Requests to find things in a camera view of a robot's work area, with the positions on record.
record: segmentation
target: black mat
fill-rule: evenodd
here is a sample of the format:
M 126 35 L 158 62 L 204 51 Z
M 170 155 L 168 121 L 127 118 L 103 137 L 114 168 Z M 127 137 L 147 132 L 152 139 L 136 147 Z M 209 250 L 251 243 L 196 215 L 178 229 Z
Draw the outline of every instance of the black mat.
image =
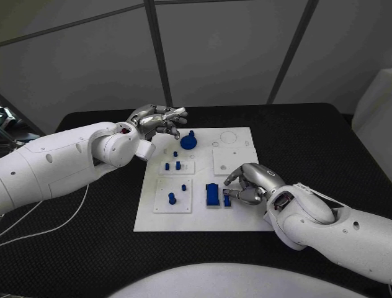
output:
M 392 183 L 329 104 L 192 107 L 188 127 L 251 127 L 260 163 L 356 209 L 392 219 Z M 126 120 L 130 111 L 75 113 L 60 130 Z M 146 164 L 134 159 L 91 184 L 87 203 L 57 232 L 0 248 L 0 292 L 31 297 L 106 297 L 185 264 L 250 263 L 314 276 L 374 297 L 386 285 L 339 267 L 312 248 L 291 250 L 273 232 L 134 233 Z M 45 202 L 2 241 L 60 225 L 84 195 Z M 29 207 L 3 218 L 0 231 Z

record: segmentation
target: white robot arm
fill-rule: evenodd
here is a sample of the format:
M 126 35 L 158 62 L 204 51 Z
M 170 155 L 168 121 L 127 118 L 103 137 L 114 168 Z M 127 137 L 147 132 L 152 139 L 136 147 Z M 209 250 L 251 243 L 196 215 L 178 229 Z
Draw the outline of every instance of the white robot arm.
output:
M 303 184 L 286 185 L 278 174 L 244 164 L 225 185 L 240 178 L 242 191 L 224 193 L 255 205 L 267 197 L 266 221 L 290 248 L 312 246 L 338 265 L 392 285 L 392 220 L 352 209 Z M 322 198 L 343 207 L 330 209 Z
M 149 105 L 126 122 L 101 122 L 29 142 L 0 158 L 0 215 L 77 191 L 126 166 L 134 155 L 149 160 L 155 145 L 147 140 L 156 132 L 179 138 L 172 121 L 185 124 L 186 115 L 185 108 Z

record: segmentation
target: blue block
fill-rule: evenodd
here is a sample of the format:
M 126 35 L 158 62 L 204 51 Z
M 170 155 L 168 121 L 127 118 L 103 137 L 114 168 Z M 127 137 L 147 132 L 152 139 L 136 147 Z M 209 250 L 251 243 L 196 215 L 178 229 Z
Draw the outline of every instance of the blue block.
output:
M 206 206 L 219 206 L 219 185 L 211 183 L 205 186 L 206 188 Z
M 186 135 L 182 139 L 181 139 L 181 146 L 183 149 L 191 150 L 196 147 L 198 141 L 195 138 L 195 132 L 191 131 L 189 135 Z
M 225 196 L 225 207 L 232 207 L 232 202 L 231 202 L 231 198 L 228 195 L 224 195 Z
M 173 192 L 168 196 L 169 196 L 169 203 L 172 205 L 175 205 L 175 203 L 176 203 L 176 196 L 173 195 Z

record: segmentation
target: white wall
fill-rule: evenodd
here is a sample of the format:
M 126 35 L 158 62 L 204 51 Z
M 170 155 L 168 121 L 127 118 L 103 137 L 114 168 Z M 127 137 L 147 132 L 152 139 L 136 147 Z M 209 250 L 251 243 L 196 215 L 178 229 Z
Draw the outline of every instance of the white wall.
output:
M 145 8 L 0 47 L 0 94 L 45 133 L 73 112 L 165 104 Z
M 0 1 L 0 42 L 143 3 L 143 0 Z
M 323 0 L 276 104 L 330 102 L 352 114 L 382 68 L 392 68 L 392 0 Z
M 156 6 L 176 106 L 266 104 L 306 1 Z

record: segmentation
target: robotic hand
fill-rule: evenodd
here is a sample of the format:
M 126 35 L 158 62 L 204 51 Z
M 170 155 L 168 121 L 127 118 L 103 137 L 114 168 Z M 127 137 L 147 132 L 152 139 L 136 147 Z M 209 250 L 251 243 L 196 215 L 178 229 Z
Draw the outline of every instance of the robotic hand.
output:
M 101 122 L 31 141 L 0 158 L 0 215 L 29 203 L 77 191 L 122 168 L 134 155 L 149 160 L 156 132 L 181 138 L 186 109 L 147 105 L 126 122 Z M 101 161 L 94 165 L 94 158 Z
M 264 219 L 290 248 L 312 246 L 338 265 L 392 285 L 392 220 L 352 209 L 302 183 L 286 185 L 278 174 L 244 164 L 225 185 L 240 178 L 241 191 L 224 194 L 255 205 L 267 198 Z M 330 209 L 327 199 L 343 207 Z

